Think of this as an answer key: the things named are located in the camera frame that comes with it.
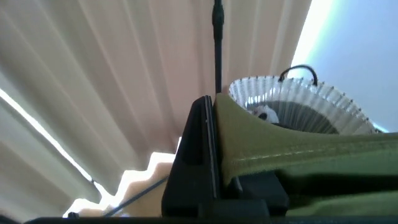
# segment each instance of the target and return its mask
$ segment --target green fabric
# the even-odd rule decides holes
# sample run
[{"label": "green fabric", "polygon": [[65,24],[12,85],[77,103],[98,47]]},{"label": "green fabric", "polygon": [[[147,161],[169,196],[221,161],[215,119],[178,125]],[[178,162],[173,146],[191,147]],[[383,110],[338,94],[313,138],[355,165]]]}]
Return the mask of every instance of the green fabric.
[{"label": "green fabric", "polygon": [[390,215],[397,210],[398,187],[366,192],[359,186],[360,194],[326,196],[323,189],[320,195],[303,195],[301,190],[311,187],[306,181],[314,175],[318,179],[312,178],[312,184],[328,175],[341,182],[347,175],[398,174],[398,134],[340,136],[284,129],[249,114],[223,94],[216,96],[215,108],[226,185],[235,176],[279,170],[281,178],[287,177],[282,185],[295,203],[289,215]]}]

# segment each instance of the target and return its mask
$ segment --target curtain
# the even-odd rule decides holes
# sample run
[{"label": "curtain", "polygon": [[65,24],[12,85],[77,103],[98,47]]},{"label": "curtain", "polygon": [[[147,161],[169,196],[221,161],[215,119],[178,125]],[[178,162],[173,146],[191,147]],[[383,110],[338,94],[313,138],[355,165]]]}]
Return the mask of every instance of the curtain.
[{"label": "curtain", "polygon": [[[223,89],[290,65],[310,0],[223,4]],[[0,89],[33,118],[2,99],[0,211],[60,216],[101,200],[92,181],[115,195],[125,170],[174,153],[192,101],[215,93],[212,7],[0,1]]]}]

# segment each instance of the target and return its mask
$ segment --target wall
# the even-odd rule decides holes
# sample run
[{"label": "wall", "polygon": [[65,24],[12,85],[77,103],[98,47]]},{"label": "wall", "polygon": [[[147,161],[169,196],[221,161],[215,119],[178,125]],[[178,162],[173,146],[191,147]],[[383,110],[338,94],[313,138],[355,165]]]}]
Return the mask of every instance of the wall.
[{"label": "wall", "polygon": [[388,131],[398,131],[396,9],[395,0],[314,0],[292,64],[311,65]]}]

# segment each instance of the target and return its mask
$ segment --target curtain fold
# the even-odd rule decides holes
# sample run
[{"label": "curtain fold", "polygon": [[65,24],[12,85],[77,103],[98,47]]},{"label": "curtain fold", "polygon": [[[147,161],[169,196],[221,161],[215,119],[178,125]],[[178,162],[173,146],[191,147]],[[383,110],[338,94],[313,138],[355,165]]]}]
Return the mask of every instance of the curtain fold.
[{"label": "curtain fold", "polygon": [[[223,4],[223,88],[290,65],[310,0]],[[0,88],[115,195],[125,170],[145,170],[153,152],[174,153],[192,101],[214,96],[212,8],[212,0],[0,1]],[[98,200],[53,146],[1,106],[1,159],[22,163],[19,172],[59,193],[59,200],[37,195],[42,206],[26,206],[22,217],[49,207],[56,214],[73,197]]]}]

